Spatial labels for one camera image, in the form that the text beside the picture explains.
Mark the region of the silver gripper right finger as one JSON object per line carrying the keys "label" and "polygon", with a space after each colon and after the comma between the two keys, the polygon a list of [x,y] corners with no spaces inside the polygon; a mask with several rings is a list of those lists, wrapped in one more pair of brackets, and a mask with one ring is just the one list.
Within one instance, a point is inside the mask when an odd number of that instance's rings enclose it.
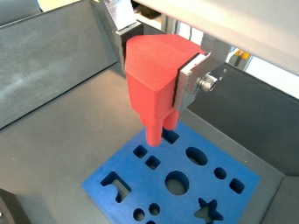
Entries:
{"label": "silver gripper right finger", "polygon": [[215,88],[218,79],[211,72],[225,64],[231,45],[205,34],[201,49],[203,53],[197,53],[178,71],[173,105],[179,112],[189,108],[199,91],[210,92]]}

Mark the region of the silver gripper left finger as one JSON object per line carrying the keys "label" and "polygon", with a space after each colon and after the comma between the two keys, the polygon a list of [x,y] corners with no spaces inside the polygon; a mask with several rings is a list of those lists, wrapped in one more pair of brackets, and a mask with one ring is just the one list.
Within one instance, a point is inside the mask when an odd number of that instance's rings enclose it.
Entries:
{"label": "silver gripper left finger", "polygon": [[143,25],[137,21],[131,0],[105,0],[107,31],[122,66],[126,65],[127,41],[143,34]]}

